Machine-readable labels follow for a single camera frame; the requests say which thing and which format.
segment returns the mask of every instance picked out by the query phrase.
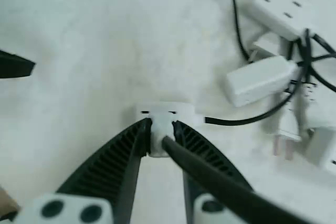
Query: white power plug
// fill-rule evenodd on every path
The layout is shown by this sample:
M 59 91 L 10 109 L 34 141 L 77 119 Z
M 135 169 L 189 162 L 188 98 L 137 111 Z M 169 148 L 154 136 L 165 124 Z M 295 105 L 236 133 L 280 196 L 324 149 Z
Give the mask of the white power plug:
M 306 29 L 314 31 L 313 10 L 307 0 L 254 0 L 250 12 L 255 19 L 290 41 L 303 36 Z
M 285 100 L 290 93 L 283 92 L 281 100 Z M 279 155 L 280 142 L 286 142 L 286 159 L 293 159 L 293 143 L 300 142 L 301 137 L 299 135 L 299 124 L 294 114 L 294 103 L 290 100 L 281 109 L 280 120 L 275 133 L 274 140 L 274 155 Z
M 247 105 L 284 90 L 296 69 L 283 56 L 257 61 L 226 75 L 225 94 L 234 106 Z

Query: white adapter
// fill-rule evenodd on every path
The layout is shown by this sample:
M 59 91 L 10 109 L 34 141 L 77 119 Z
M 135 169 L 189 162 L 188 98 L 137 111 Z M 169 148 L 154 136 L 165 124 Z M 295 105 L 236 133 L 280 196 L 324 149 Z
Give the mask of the white adapter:
M 280 55 L 281 41 L 277 34 L 268 32 L 259 37 L 251 46 L 253 52 L 250 61 L 257 61 L 268 57 Z
M 254 0 L 252 16 L 279 36 L 294 41 L 314 31 L 313 9 L 307 0 Z
M 236 107 L 255 102 L 283 91 L 297 65 L 283 56 L 274 56 L 246 65 L 226 75 L 224 90 Z
M 336 174 L 336 131 L 330 127 L 315 130 L 306 158 L 322 169 Z
M 146 102 L 135 106 L 135 121 L 150 118 L 155 113 L 170 113 L 174 121 L 181 121 L 190 127 L 197 127 L 204 123 L 204 117 L 196 114 L 195 107 L 183 102 Z

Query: plug prong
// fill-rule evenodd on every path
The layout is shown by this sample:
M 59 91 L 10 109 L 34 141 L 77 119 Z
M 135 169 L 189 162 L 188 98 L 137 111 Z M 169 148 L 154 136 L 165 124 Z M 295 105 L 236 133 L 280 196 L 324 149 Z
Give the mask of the plug prong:
M 286 159 L 293 160 L 293 141 L 290 139 L 286 140 Z

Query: white power strip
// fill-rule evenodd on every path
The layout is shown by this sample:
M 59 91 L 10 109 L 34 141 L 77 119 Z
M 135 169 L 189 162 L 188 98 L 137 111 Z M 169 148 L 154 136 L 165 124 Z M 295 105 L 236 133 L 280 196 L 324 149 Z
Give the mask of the white power strip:
M 307 0 L 254 0 L 250 12 L 255 19 L 287 40 L 314 31 L 313 10 Z
M 234 106 L 247 105 L 283 91 L 296 69 L 283 56 L 257 61 L 226 75 L 225 94 Z

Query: socket outlet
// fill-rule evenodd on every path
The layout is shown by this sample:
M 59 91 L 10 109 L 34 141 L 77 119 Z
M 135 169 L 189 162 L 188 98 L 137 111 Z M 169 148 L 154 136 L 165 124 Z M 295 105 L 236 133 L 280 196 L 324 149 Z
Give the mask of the socket outlet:
M 254 0 L 250 13 L 279 36 L 294 41 L 314 31 L 313 9 L 307 0 Z
M 146 102 L 135 105 L 135 121 L 150 118 L 152 114 L 171 113 L 174 121 L 181 121 L 191 127 L 204 123 L 204 117 L 196 114 L 195 107 L 183 102 Z
M 297 65 L 283 56 L 257 61 L 226 75 L 225 94 L 234 106 L 247 105 L 283 91 L 296 69 Z

